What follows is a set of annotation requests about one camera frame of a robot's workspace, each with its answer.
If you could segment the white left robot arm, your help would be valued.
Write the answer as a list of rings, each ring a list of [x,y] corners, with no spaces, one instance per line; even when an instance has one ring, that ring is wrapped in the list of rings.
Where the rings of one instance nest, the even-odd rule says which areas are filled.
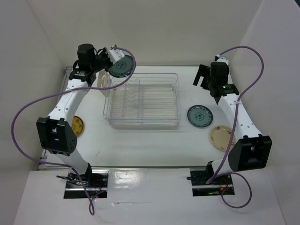
[[[73,65],[66,87],[55,108],[45,118],[37,120],[37,131],[41,146],[78,172],[76,181],[82,187],[93,182],[91,166],[78,150],[77,137],[73,132],[72,120],[82,99],[96,79],[96,73],[112,66],[106,53],[97,55],[92,44],[81,44],[77,50],[78,59]]]

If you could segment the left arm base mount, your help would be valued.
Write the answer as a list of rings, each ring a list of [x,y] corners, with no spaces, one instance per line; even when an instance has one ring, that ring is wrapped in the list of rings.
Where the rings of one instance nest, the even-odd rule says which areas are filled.
[[[57,175],[56,177],[66,181],[64,199],[87,198],[84,188],[76,175],[69,173],[67,176]],[[108,170],[93,171],[90,181],[82,180],[91,198],[107,198]]]

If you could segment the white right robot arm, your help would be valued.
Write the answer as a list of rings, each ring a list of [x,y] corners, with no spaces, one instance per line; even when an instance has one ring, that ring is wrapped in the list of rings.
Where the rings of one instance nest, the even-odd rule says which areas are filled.
[[[200,65],[193,82],[210,92],[232,126],[230,140],[236,140],[234,146],[227,145],[223,159],[207,164],[208,184],[216,184],[225,173],[265,168],[272,146],[270,136],[263,135],[252,122],[241,101],[242,95],[234,84],[229,84],[228,78],[228,63],[214,61],[210,66]]]

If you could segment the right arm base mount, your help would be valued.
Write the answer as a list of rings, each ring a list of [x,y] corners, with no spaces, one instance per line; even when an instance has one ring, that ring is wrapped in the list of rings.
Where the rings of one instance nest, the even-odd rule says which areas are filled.
[[[186,180],[191,183],[193,197],[217,196],[222,193],[235,195],[231,175],[216,177],[210,184],[207,184],[206,182],[210,177],[210,172],[205,166],[190,169],[190,175],[186,177]]]

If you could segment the beige cutlery holder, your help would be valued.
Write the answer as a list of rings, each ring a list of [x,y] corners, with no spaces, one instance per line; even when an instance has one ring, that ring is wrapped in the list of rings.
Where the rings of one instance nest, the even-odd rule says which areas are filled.
[[[97,80],[97,87],[103,88],[103,87],[111,87],[111,78],[108,72],[106,71],[100,71],[98,74],[98,80]]]

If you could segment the yellow patterned plate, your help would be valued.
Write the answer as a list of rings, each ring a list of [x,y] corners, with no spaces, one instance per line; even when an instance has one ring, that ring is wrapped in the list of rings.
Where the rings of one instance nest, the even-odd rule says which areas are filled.
[[[77,137],[80,136],[81,133],[84,131],[83,120],[78,116],[74,116],[72,119],[71,128]]]

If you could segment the teal blue floral plate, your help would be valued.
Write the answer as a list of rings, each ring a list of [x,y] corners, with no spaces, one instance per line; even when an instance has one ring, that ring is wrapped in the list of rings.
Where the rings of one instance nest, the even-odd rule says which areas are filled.
[[[197,128],[206,128],[213,122],[213,113],[203,105],[194,105],[188,109],[187,119]]]
[[[108,73],[116,78],[127,77],[132,72],[133,65],[133,58],[129,55],[125,55],[108,70]]]

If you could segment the beige plate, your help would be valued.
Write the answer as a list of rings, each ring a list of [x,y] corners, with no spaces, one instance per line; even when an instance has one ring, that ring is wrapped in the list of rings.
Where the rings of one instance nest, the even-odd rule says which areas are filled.
[[[228,126],[215,126],[210,132],[210,141],[216,149],[226,152],[231,133],[232,129]]]

